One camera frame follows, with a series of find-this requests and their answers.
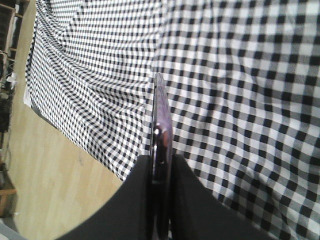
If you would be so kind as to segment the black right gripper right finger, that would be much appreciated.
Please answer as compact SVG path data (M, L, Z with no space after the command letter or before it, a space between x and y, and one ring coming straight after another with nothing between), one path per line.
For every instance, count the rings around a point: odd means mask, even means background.
M182 155L171 163L170 227L174 240L268 240L250 222L224 207L196 177Z

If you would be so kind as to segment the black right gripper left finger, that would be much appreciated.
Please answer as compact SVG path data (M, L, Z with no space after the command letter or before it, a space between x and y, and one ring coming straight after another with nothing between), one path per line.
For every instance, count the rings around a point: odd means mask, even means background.
M150 240L147 197L150 158L141 155L126 180L97 212L60 240Z

